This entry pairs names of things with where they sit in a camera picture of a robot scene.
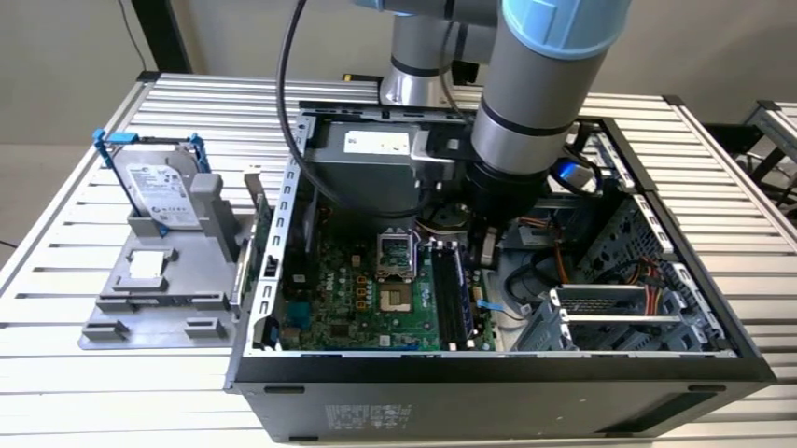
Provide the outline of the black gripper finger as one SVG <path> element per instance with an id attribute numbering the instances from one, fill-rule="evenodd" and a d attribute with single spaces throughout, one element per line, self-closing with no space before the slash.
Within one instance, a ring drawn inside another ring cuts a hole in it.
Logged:
<path id="1" fill-rule="evenodd" d="M 472 226 L 467 233 L 467 267 L 495 271 L 499 265 L 500 231 L 491 226 Z"/>

